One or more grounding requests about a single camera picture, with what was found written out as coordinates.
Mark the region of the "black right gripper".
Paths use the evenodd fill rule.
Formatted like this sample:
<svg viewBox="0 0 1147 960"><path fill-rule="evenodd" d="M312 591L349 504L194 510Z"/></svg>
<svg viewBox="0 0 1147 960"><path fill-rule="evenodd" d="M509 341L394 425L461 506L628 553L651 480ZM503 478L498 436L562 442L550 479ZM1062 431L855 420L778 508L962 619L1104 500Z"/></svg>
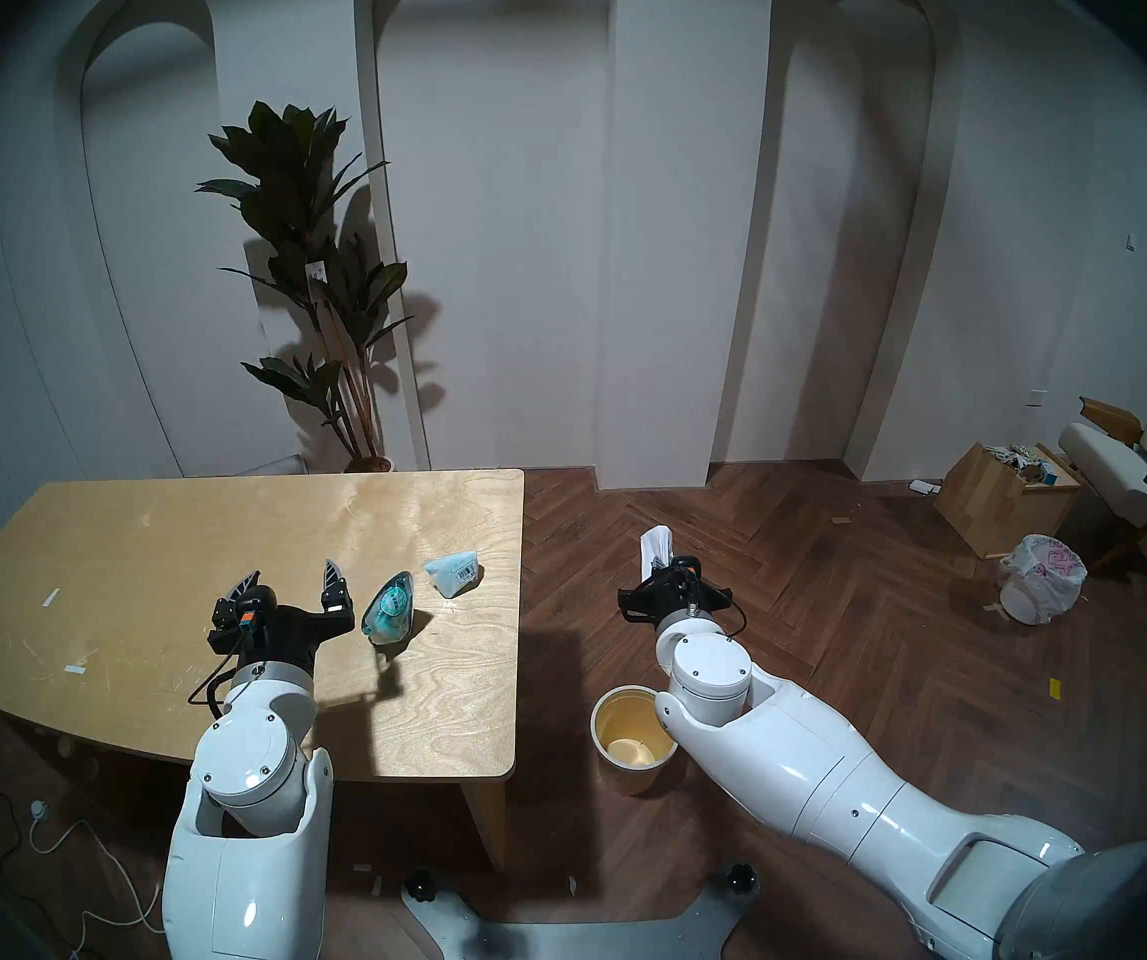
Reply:
<svg viewBox="0 0 1147 960"><path fill-rule="evenodd" d="M633 590L618 590L617 606L630 624L661 629L674 615L710 621L713 612L734 608L734 593L707 582L695 555L677 555Z"/></svg>

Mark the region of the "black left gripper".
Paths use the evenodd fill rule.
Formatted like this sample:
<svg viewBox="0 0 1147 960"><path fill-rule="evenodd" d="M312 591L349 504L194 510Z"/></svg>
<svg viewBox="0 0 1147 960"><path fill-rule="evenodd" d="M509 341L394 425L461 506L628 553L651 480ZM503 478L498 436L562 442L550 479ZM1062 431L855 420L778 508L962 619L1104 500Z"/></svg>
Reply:
<svg viewBox="0 0 1147 960"><path fill-rule="evenodd" d="M237 668L284 663L313 674L320 645L356 629L354 603L340 567L325 560L321 612L279 603L259 580L255 569L214 601L208 645L220 657L236 656Z"/></svg>

